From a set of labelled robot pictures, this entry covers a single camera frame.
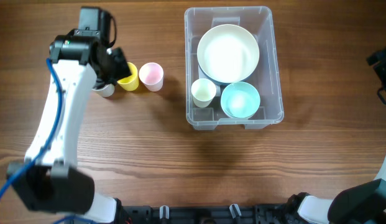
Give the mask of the grey cup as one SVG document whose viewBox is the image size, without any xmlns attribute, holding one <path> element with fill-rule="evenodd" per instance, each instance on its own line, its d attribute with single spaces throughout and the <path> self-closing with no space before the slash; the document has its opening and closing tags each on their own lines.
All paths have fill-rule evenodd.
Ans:
<svg viewBox="0 0 386 224">
<path fill-rule="evenodd" d="M 110 83 L 102 87 L 94 87 L 93 91 L 103 98 L 108 98 L 114 94 L 115 86 Z"/>
</svg>

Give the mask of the yellow cup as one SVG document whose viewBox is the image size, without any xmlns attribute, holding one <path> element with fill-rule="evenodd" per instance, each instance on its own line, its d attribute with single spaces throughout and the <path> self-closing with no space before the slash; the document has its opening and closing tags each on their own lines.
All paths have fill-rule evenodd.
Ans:
<svg viewBox="0 0 386 224">
<path fill-rule="evenodd" d="M 139 76 L 138 76 L 137 67 L 130 62 L 128 62 L 127 64 L 131 72 L 131 75 L 126 78 L 122 78 L 118 80 L 117 84 L 120 85 L 126 91 L 134 91 L 139 86 Z"/>
</svg>

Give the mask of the pink cup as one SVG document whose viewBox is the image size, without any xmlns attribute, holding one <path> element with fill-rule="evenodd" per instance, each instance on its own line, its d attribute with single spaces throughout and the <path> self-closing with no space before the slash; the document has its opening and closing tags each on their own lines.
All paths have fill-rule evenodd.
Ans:
<svg viewBox="0 0 386 224">
<path fill-rule="evenodd" d="M 163 68 L 155 63 L 144 64 L 139 70 L 139 79 L 150 91 L 159 91 L 163 87 Z"/>
</svg>

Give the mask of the cream cup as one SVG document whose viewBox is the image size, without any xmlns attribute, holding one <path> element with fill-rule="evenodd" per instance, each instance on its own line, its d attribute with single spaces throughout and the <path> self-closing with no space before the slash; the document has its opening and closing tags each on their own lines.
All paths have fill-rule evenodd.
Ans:
<svg viewBox="0 0 386 224">
<path fill-rule="evenodd" d="M 191 86 L 194 104 L 199 108 L 207 107 L 216 96 L 216 85 L 208 79 L 199 78 Z"/>
</svg>

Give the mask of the dark blue bowl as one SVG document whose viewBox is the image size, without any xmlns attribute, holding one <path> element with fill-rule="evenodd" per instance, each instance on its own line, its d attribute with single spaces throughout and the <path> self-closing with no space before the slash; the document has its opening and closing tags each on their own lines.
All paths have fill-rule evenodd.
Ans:
<svg viewBox="0 0 386 224">
<path fill-rule="evenodd" d="M 249 81 L 252 77 L 255 77 L 257 75 L 257 72 L 258 72 L 258 70 L 255 69 L 248 77 L 246 77 L 245 79 L 242 79 L 241 82 Z M 215 85 L 225 86 L 225 85 L 229 84 L 229 83 L 216 81 L 215 79 L 209 77 L 207 74 L 205 74 L 205 72 L 203 71 L 203 69 L 201 68 L 200 65 L 198 65 L 198 76 L 200 78 L 206 78 L 208 80 L 211 80 Z"/>
</svg>

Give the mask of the cream bowl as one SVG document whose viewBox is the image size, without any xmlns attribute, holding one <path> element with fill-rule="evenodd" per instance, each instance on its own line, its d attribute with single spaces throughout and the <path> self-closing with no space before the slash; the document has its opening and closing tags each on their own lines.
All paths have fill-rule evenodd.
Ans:
<svg viewBox="0 0 386 224">
<path fill-rule="evenodd" d="M 216 83 L 228 84 L 247 79 L 256 69 L 260 50 L 245 28 L 222 24 L 200 39 L 197 60 L 202 72 Z"/>
</svg>

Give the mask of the clear plastic storage container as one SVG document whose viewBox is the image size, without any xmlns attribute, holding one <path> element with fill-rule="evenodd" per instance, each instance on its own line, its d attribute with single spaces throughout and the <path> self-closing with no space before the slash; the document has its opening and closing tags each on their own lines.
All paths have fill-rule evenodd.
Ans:
<svg viewBox="0 0 386 224">
<path fill-rule="evenodd" d="M 272 11 L 266 6 L 191 7 L 185 11 L 186 120 L 196 130 L 214 130 L 220 125 L 242 124 L 246 129 L 263 129 L 284 118 L 282 91 Z M 234 24 L 247 29 L 260 50 L 259 63 L 246 79 L 260 95 L 260 107 L 248 119 L 228 117 L 221 108 L 220 96 L 205 108 L 197 107 L 191 85 L 205 75 L 199 66 L 197 48 L 205 32 L 221 24 Z"/>
</svg>

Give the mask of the mint small bowl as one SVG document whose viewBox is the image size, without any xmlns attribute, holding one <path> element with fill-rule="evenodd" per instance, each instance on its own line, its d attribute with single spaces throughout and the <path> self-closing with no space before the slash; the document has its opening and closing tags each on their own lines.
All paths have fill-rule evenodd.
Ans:
<svg viewBox="0 0 386 224">
<path fill-rule="evenodd" d="M 221 93 L 221 109 L 230 118 L 249 119 L 259 110 L 258 90 L 247 82 L 229 84 Z"/>
</svg>

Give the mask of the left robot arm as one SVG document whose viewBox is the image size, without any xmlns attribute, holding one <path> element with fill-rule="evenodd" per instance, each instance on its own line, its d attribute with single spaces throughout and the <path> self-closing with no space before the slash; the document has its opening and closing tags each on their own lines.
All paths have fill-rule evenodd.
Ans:
<svg viewBox="0 0 386 224">
<path fill-rule="evenodd" d="M 31 211 L 117 223 L 124 218 L 120 201 L 98 193 L 94 180 L 78 170 L 77 145 L 91 91 L 108 96 L 131 73 L 126 58 L 95 31 L 59 35 L 46 63 L 51 79 L 40 124 L 24 161 L 9 165 L 5 188 L 13 188 Z"/>
</svg>

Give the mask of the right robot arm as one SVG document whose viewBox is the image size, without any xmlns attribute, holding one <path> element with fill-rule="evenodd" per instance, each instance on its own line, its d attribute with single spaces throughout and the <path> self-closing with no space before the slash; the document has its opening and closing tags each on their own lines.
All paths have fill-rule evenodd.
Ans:
<svg viewBox="0 0 386 224">
<path fill-rule="evenodd" d="M 386 156 L 375 179 L 343 190 L 334 199 L 293 196 L 285 206 L 308 223 L 386 223 Z"/>
</svg>

